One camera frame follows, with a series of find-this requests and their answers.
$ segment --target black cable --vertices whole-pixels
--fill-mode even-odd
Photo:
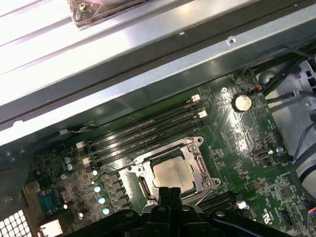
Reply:
[[[276,97],[276,98],[267,99],[267,103],[268,104],[275,103],[275,102],[279,102],[279,101],[282,101],[282,100],[290,99],[290,98],[293,98],[293,97],[295,97],[295,94],[293,92],[289,92],[289,93],[286,93],[286,94],[281,95],[281,96]]]
[[[267,96],[270,94],[273,90],[277,88],[278,85],[281,84],[290,74],[291,72],[297,68],[303,61],[305,60],[304,57],[298,56],[289,63],[285,65],[285,67],[276,74],[269,83],[265,86],[265,89],[263,90],[264,96]]]
[[[316,204],[316,198],[314,198],[302,185],[300,178],[298,177],[296,170],[312,155],[316,153],[316,143],[312,144],[306,151],[304,151],[296,162],[293,164],[290,170],[290,175],[294,185],[302,191],[302,193],[314,204]]]
[[[301,47],[299,50],[300,50],[300,52],[306,52],[309,55],[316,54],[316,41],[312,41],[311,43]],[[280,65],[281,63],[286,63],[286,62],[293,60],[293,58],[295,56],[297,56],[297,54],[293,53],[293,52],[282,54],[282,55],[276,56],[268,61],[265,61],[261,64],[255,65],[251,69],[253,70],[255,75],[258,75],[258,74],[260,74],[260,73],[262,73],[262,72],[264,72],[272,67]]]
[[[302,132],[302,135],[301,135],[301,137],[300,137],[300,140],[298,141],[297,148],[296,148],[296,151],[295,151],[294,156],[293,156],[294,160],[297,159],[297,156],[298,156],[298,154],[299,154],[299,152],[300,152],[300,150],[301,150],[301,148],[302,148],[303,142],[304,142],[304,140],[305,140],[307,134],[309,133],[309,131],[311,130],[311,128],[313,128],[313,127],[315,127],[315,126],[316,126],[316,124],[312,123],[312,124],[309,125],[307,128],[305,128],[305,130]]]
[[[280,45],[278,47],[275,47],[273,49],[270,49],[268,50],[267,52],[263,53],[262,55],[260,55],[258,58],[256,58],[255,60],[253,60],[252,62],[250,62],[241,72],[241,76],[243,76],[253,65],[255,65],[256,63],[259,63],[260,61],[262,61],[265,57],[271,55],[271,54],[275,54],[277,51],[280,51],[280,50],[284,50],[284,49],[287,49],[289,50],[290,52],[293,52],[295,54],[298,54],[304,58],[309,58],[311,60],[314,60],[315,58],[310,55],[309,53],[305,53],[303,51],[301,51],[300,49],[295,49],[295,48],[292,48],[288,45]]]
[[[309,97],[316,98],[316,93],[311,92],[311,91],[299,91],[299,93],[300,93],[300,96],[309,96]],[[282,100],[290,99],[293,97],[296,97],[295,94],[293,92],[289,92],[284,95],[278,96],[276,98],[267,99],[267,103],[271,104],[271,103],[279,102]]]

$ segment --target electrolytic capacitor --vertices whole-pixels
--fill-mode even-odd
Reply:
[[[105,198],[104,197],[99,197],[98,202],[100,204],[104,204],[105,203]]]
[[[102,210],[104,215],[109,215],[110,214],[110,210],[107,207],[104,207]]]
[[[70,163],[70,158],[69,157],[65,157],[64,161],[65,161],[66,164],[69,164]]]
[[[73,169],[73,165],[72,164],[67,164],[67,170],[72,170]]]
[[[96,192],[96,193],[99,193],[101,191],[101,184],[98,184],[96,186],[94,186],[93,190]]]

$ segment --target wire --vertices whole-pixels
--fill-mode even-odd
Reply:
[[[275,90],[277,86],[280,85],[281,82],[283,82],[292,73],[292,71],[297,68],[304,60],[304,57],[299,56],[287,63],[280,72],[278,72],[273,78],[270,79],[265,89],[263,90],[264,96],[267,96],[273,90]]]
[[[208,190],[206,194],[204,194],[203,197],[201,197],[200,200],[195,204],[195,206],[199,205],[204,200],[204,198],[206,198],[206,196],[209,195],[212,191],[213,189]]]
[[[314,93],[314,92],[299,91],[299,93],[300,93],[301,96],[309,96],[309,97],[316,98],[316,93]],[[296,97],[296,95],[293,92],[289,92],[289,93],[286,93],[286,94],[281,95],[281,96],[276,97],[276,98],[267,99],[267,103],[271,104],[271,103],[279,102],[279,101],[282,101],[282,100],[290,99],[290,98],[293,98],[293,97]]]
[[[267,52],[263,53],[262,55],[260,55],[258,58],[256,58],[255,60],[253,60],[252,62],[250,62],[241,72],[241,76],[243,76],[253,65],[257,64],[258,62],[262,61],[265,57],[276,53],[277,51],[283,50],[283,49],[287,49],[290,52],[293,52],[295,54],[298,54],[304,58],[309,58],[312,60],[315,60],[315,58],[313,57],[313,55],[305,53],[299,49],[295,49],[293,47],[290,47],[288,45],[280,45],[278,47],[275,47],[273,49],[268,50]]]
[[[279,102],[282,100],[290,99],[293,97],[295,97],[295,94],[293,92],[289,92],[276,98],[267,99],[267,103],[271,104],[271,103]]]
[[[308,211],[308,214],[312,214],[312,212],[314,212],[313,214],[316,214],[316,207],[314,207],[313,209]]]
[[[294,160],[297,159],[297,156],[302,148],[302,145],[303,145],[303,142],[307,136],[307,134],[309,133],[309,131],[311,130],[311,128],[313,127],[316,127],[316,124],[312,123],[311,125],[309,125],[308,127],[305,128],[305,130],[302,132],[302,135],[300,137],[300,140],[298,141],[298,144],[297,144],[297,148],[296,148],[296,151],[294,153]]]
[[[314,198],[302,185],[300,182],[300,179],[296,173],[296,170],[312,155],[316,153],[316,143],[312,144],[309,148],[304,151],[300,157],[296,159],[296,162],[293,164],[293,166],[290,169],[290,175],[292,178],[292,181],[296,188],[302,191],[302,193],[309,199],[311,202],[316,203],[316,198]]]

